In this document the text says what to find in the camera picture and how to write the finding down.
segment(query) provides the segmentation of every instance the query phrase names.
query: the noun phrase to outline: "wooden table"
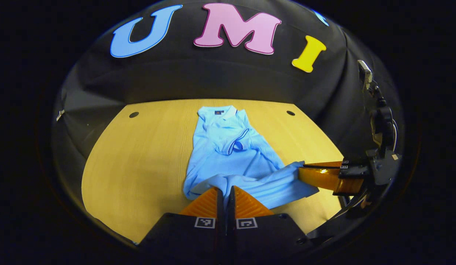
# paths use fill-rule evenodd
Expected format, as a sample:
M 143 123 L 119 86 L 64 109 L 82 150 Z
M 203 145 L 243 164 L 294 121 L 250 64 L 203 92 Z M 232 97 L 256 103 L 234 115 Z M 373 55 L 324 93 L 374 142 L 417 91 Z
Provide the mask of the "wooden table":
M 95 144 L 82 177 L 85 208 L 109 228 L 140 242 L 163 213 L 191 201 L 183 192 L 192 137 L 203 106 L 245 109 L 285 165 L 340 161 L 329 138 L 293 104 L 239 99 L 184 99 L 127 105 Z M 139 112 L 136 117 L 129 115 Z M 340 210 L 332 191 L 274 208 L 308 233 Z

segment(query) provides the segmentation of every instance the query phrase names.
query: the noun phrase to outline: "pink letter m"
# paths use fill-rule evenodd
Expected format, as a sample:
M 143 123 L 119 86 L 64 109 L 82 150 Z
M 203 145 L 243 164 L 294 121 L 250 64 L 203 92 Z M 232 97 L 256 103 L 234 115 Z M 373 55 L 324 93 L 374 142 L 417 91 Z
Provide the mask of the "pink letter m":
M 237 47 L 251 32 L 253 37 L 246 42 L 246 49 L 262 54 L 273 54 L 274 32 L 277 25 L 282 23 L 278 18 L 266 13 L 258 13 L 244 21 L 233 5 L 211 3 L 203 6 L 208 10 L 205 28 L 194 44 L 200 47 L 218 47 L 223 45 L 220 38 L 221 27 L 225 29 L 228 40 L 233 47 Z

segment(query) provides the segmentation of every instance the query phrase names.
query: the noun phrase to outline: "light blue polo shirt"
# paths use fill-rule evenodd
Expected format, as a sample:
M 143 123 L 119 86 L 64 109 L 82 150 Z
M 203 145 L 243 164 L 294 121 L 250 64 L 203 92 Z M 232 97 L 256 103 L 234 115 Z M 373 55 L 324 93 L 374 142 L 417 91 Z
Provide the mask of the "light blue polo shirt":
M 187 198 L 196 199 L 217 187 L 223 192 L 226 207 L 235 185 L 271 209 L 319 191 L 298 180 L 298 168 L 304 162 L 284 166 L 265 138 L 249 124 L 244 110 L 202 107 L 198 116 L 184 182 Z

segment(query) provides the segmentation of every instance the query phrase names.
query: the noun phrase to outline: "black fabric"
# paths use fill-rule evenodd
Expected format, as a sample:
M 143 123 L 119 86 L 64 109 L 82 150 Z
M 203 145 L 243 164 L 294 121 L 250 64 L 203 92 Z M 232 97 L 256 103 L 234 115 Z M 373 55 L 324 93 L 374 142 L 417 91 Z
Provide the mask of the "black fabric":
M 65 182 L 73 183 L 70 190 L 75 196 L 80 196 L 85 160 L 126 104 L 197 98 L 292 103 L 316 122 L 343 155 L 363 155 L 376 144 L 363 107 L 359 59 L 369 65 L 392 108 L 400 133 L 397 150 L 403 149 L 403 113 L 393 81 L 380 59 L 351 33 L 329 18 L 329 27 L 324 25 L 311 10 L 291 1 L 216 1 L 235 5 L 244 20 L 260 12 L 282 20 L 274 36 L 275 52 L 262 55 L 247 50 L 244 43 L 252 35 L 231 47 L 223 30 L 221 47 L 197 47 L 193 41 L 201 35 L 208 14 L 202 6 L 210 2 L 214 1 L 168 0 L 152 5 L 105 32 L 70 71 L 58 95 L 66 113 L 53 126 L 62 123 L 59 126 L 65 129 L 55 130 L 58 143 L 54 145 L 58 147 L 54 152 L 58 167 L 78 165 L 61 174 Z M 166 36 L 156 46 L 131 57 L 112 57 L 115 29 L 143 17 L 130 37 L 133 42 L 141 40 L 152 27 L 154 17 L 150 15 L 176 4 L 183 7 L 174 12 Z M 305 48 L 306 35 L 327 47 L 311 73 L 292 66 Z

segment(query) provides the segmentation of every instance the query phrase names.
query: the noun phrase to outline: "cable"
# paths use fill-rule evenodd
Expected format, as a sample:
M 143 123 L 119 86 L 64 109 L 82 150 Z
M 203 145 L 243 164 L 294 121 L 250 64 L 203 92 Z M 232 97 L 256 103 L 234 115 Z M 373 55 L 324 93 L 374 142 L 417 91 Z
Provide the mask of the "cable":
M 393 125 L 395 125 L 395 129 L 397 129 L 397 130 L 398 130 L 398 125 L 397 125 L 397 122 L 395 122 L 395 119 L 392 119 L 392 121 L 393 121 Z
M 397 127 L 393 125 L 393 152 L 395 152 L 395 146 L 397 145 Z

